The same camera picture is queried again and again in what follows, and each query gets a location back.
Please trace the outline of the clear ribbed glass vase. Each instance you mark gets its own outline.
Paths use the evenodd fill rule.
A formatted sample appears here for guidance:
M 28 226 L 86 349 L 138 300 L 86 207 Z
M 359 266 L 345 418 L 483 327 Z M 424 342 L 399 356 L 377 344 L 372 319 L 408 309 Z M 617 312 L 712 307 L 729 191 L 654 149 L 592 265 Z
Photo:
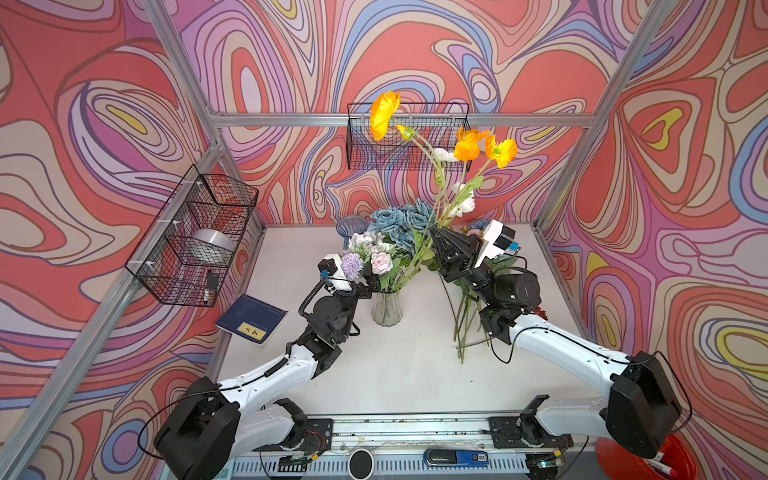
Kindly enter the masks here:
M 382 327 L 397 325 L 403 317 L 399 292 L 377 292 L 372 296 L 371 317 Z

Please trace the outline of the purple blue glass vase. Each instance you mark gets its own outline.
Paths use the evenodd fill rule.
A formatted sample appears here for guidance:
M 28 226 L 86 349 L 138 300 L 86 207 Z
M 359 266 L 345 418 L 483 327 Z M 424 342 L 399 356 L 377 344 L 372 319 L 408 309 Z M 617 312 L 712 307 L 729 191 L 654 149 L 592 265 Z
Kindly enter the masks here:
M 336 232 L 344 239 L 351 239 L 354 234 L 367 231 L 368 220 L 360 215 L 347 215 L 336 223 Z

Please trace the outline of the orange poppy stem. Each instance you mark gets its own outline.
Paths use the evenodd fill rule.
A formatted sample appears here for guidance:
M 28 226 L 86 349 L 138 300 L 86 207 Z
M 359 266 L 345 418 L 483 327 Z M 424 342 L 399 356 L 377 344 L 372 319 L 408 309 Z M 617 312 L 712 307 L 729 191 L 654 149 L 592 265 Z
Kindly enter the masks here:
M 401 95 L 398 92 L 387 91 L 379 95 L 371 107 L 370 133 L 374 141 L 380 142 L 394 126 L 407 145 L 416 147 L 426 156 L 433 167 L 435 183 L 438 186 L 438 194 L 430 219 L 440 227 L 447 227 L 454 219 L 475 209 L 475 191 L 485 181 L 484 174 L 492 166 L 499 170 L 506 168 L 516 158 L 518 144 L 514 139 L 499 140 L 490 131 L 461 127 L 451 148 L 439 148 L 430 143 L 415 128 L 394 119 L 400 106 Z M 466 167 L 480 157 L 484 157 L 485 162 L 473 176 L 464 173 L 459 182 L 453 184 L 448 182 L 449 166 L 460 164 Z

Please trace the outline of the white poppy stem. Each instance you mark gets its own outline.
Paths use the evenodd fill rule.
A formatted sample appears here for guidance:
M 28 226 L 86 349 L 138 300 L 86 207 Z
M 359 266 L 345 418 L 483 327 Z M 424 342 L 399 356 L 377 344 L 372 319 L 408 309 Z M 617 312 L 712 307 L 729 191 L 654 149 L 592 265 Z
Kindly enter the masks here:
M 458 160 L 453 150 L 448 151 L 443 148 L 433 149 L 432 158 L 438 173 L 437 183 L 441 197 L 441 200 L 435 204 L 440 213 L 437 223 L 441 227 L 447 227 L 454 218 L 462 217 L 475 209 L 474 190 L 478 187 L 479 181 L 475 178 L 462 179 L 458 183 L 449 185 L 445 178 L 445 169 L 463 164 L 463 170 L 467 172 L 469 168 L 467 161 Z

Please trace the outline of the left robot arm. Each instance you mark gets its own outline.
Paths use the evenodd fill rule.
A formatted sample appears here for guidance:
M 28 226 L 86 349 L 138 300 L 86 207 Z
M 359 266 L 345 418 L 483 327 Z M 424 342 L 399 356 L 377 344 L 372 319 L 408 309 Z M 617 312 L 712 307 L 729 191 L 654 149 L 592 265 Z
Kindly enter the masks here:
M 374 288 L 352 281 L 335 289 L 319 281 L 299 308 L 307 326 L 267 363 L 219 383 L 203 376 L 165 407 L 151 444 L 178 479 L 212 479 L 225 464 L 264 446 L 300 447 L 310 437 L 307 416 L 285 392 L 327 371 L 342 344 L 360 333 L 357 304 Z

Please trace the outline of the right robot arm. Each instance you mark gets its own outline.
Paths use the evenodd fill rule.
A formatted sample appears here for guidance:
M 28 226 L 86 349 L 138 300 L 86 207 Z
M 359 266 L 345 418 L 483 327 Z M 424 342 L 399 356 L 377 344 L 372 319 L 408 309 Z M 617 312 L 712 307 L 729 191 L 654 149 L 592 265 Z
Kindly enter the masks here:
M 576 434 L 611 439 L 640 458 L 657 456 L 682 414 L 658 355 L 610 350 L 542 317 L 537 275 L 526 266 L 502 272 L 494 264 L 511 257 L 515 243 L 514 230 L 500 222 L 492 221 L 481 235 L 432 226 L 429 237 L 441 278 L 466 287 L 480 302 L 480 323 L 490 341 L 536 354 L 597 394 L 561 401 L 536 396 L 518 416 L 519 441 L 539 447 Z

